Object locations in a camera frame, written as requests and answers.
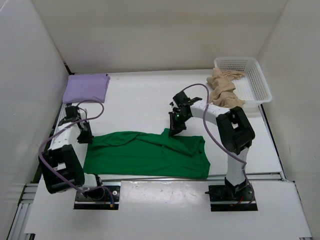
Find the purple t shirt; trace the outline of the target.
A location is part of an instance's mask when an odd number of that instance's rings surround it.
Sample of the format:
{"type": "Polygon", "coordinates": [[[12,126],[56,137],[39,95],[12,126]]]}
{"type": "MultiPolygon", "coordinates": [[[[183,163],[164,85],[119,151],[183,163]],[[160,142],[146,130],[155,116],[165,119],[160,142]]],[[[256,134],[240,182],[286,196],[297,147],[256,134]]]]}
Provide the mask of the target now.
{"type": "Polygon", "coordinates": [[[110,76],[107,73],[70,75],[62,102],[64,104],[82,101],[104,103],[109,82],[110,76]]]}

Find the beige t shirt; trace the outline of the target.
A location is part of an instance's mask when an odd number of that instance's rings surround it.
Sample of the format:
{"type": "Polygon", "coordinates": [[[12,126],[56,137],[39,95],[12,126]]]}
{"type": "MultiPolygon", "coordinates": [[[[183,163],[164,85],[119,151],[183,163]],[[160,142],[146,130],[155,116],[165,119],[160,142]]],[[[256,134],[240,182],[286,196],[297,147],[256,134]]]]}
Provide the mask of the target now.
{"type": "Polygon", "coordinates": [[[206,79],[207,84],[212,88],[209,102],[227,109],[243,108],[246,102],[234,93],[236,86],[233,80],[240,80],[245,75],[242,71],[221,70],[218,67],[214,67],[212,76],[206,79]]]}

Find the green t shirt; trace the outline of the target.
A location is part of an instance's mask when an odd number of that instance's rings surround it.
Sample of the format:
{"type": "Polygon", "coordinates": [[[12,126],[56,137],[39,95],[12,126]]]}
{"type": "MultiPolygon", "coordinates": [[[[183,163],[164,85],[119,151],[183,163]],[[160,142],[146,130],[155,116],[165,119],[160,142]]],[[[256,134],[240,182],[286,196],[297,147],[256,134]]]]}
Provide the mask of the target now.
{"type": "Polygon", "coordinates": [[[210,162],[202,136],[169,136],[118,131],[96,136],[88,145],[83,170],[97,175],[206,179],[210,162]]]}

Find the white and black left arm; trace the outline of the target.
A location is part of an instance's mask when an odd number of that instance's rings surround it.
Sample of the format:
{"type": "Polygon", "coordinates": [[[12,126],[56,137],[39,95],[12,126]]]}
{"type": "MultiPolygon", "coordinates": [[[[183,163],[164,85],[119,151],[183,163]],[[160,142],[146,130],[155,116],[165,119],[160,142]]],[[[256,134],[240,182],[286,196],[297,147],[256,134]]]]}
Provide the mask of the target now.
{"type": "Polygon", "coordinates": [[[75,189],[85,198],[101,200],[106,195],[97,174],[84,172],[87,147],[93,143],[87,111],[79,106],[66,106],[65,117],[57,125],[57,133],[44,150],[42,144],[39,163],[46,189],[50,194],[75,189]]]}

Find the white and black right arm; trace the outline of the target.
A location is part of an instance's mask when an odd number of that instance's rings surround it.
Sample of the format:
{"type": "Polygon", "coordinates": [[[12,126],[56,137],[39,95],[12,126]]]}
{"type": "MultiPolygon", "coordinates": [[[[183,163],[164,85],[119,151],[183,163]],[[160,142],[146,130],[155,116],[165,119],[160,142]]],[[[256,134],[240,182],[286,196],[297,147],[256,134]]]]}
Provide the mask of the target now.
{"type": "Polygon", "coordinates": [[[189,98],[184,91],[177,93],[170,105],[170,137],[186,130],[186,121],[190,118],[202,119],[211,138],[213,135],[207,122],[217,126],[220,141],[214,142],[228,155],[224,193],[230,200],[238,199],[249,185],[245,169],[248,151],[256,136],[244,110],[239,106],[231,109],[219,107],[200,97],[189,98]]]}

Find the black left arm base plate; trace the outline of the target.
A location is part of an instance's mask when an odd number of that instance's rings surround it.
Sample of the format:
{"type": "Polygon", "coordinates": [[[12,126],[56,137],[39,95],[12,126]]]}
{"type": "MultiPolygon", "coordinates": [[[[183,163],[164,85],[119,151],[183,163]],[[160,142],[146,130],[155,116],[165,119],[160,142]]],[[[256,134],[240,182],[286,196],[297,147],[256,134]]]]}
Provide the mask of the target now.
{"type": "Polygon", "coordinates": [[[103,184],[109,189],[111,194],[107,190],[103,190],[97,199],[92,199],[89,196],[85,197],[77,193],[75,195],[73,209],[117,211],[120,205],[121,182],[105,181],[103,184]]]}

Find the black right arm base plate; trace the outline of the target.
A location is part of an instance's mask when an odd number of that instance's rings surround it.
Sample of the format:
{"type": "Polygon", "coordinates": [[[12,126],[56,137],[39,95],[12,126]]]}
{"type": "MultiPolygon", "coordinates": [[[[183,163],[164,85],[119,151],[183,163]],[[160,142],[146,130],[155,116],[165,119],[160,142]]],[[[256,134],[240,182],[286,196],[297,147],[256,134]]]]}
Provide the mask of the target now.
{"type": "Polygon", "coordinates": [[[209,185],[205,192],[209,196],[212,212],[254,212],[258,211],[250,186],[232,195],[225,185],[209,185]]]}

